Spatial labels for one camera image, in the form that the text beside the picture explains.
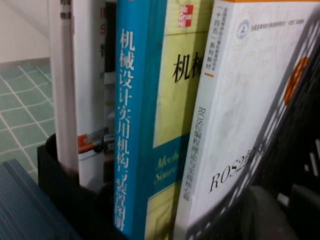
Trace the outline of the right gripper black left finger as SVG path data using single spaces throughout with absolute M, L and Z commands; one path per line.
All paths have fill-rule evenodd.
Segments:
M 244 194 L 240 229 L 244 240 L 298 239 L 277 201 L 260 186 Z

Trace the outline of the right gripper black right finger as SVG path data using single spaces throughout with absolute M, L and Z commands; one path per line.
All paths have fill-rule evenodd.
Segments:
M 300 240 L 320 238 L 320 194 L 294 184 L 287 210 L 289 223 Z

